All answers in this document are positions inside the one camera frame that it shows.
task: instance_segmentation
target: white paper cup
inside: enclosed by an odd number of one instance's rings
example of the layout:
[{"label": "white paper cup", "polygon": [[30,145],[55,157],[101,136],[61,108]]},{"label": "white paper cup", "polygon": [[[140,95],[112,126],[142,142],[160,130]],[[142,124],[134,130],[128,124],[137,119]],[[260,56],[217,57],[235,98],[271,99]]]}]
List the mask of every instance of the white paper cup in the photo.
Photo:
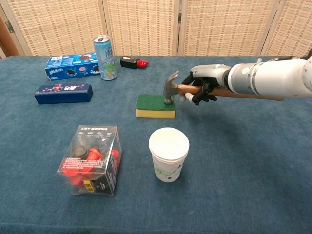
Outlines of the white paper cup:
[{"label": "white paper cup", "polygon": [[160,128],[149,139],[155,174],[164,182],[173,182],[180,176],[190,143],[184,133],[175,128]]}]

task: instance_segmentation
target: green scouring pad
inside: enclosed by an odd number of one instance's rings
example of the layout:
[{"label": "green scouring pad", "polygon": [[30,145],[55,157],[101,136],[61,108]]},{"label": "green scouring pad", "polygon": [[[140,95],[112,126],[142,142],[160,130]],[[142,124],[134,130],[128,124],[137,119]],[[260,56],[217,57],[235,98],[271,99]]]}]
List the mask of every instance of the green scouring pad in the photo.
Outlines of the green scouring pad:
[{"label": "green scouring pad", "polygon": [[164,95],[140,94],[136,102],[136,117],[140,118],[175,118],[176,106],[174,97],[172,103],[164,103]]}]

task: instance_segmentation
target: hammer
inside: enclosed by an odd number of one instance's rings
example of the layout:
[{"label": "hammer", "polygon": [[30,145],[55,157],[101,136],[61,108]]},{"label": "hammer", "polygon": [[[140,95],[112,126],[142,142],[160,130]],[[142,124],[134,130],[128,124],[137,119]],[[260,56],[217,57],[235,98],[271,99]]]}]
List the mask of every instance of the hammer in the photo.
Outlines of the hammer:
[{"label": "hammer", "polygon": [[[185,85],[185,84],[177,84],[174,83],[173,80],[177,78],[179,75],[179,71],[174,72],[171,74],[168,79],[165,82],[164,86],[164,96],[165,96],[165,104],[171,104],[172,95],[177,94],[185,94],[185,93],[191,93],[196,94],[200,89],[202,89],[201,86],[193,86],[193,85]],[[226,87],[215,87],[209,95],[214,96],[222,96],[222,97],[231,97],[231,98],[254,98],[254,99],[266,99],[266,100],[275,100],[275,101],[283,101],[283,97],[271,97],[271,96],[262,96],[262,95],[253,95],[253,94],[237,94],[233,93],[230,90],[228,90]]]}]

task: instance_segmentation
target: blue snack box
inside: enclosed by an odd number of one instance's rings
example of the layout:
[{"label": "blue snack box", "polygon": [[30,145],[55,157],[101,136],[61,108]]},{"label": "blue snack box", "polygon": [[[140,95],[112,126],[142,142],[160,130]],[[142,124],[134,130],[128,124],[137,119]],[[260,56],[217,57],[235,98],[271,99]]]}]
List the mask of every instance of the blue snack box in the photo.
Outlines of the blue snack box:
[{"label": "blue snack box", "polygon": [[91,84],[43,85],[35,92],[39,104],[90,102],[93,91]]},{"label": "blue snack box", "polygon": [[49,80],[71,79],[100,74],[95,52],[52,56],[45,66],[45,72]]}]

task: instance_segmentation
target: hinge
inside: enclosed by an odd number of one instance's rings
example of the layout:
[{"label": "hinge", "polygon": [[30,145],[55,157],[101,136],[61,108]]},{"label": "hinge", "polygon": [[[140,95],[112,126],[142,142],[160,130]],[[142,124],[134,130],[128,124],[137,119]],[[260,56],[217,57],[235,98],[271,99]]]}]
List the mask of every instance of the hinge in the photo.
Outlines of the hinge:
[{"label": "hinge", "polygon": [[5,25],[7,26],[7,28],[9,29],[10,33],[13,33],[14,32],[14,29],[11,25],[11,23],[9,21],[6,21],[5,22]]},{"label": "hinge", "polygon": [[182,13],[179,13],[179,18],[178,18],[177,22],[181,23],[181,20],[182,20]]}]

